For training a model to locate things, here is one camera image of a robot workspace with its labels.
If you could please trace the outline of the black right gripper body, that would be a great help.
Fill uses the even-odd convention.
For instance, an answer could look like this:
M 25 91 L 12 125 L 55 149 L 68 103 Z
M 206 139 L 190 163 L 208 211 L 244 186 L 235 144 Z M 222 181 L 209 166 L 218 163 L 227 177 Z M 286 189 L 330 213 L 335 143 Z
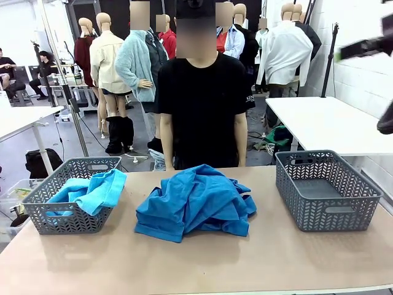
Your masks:
M 383 40 L 381 41 L 383 52 L 391 56 L 393 49 L 393 14 L 383 17 L 381 23 L 383 29 Z

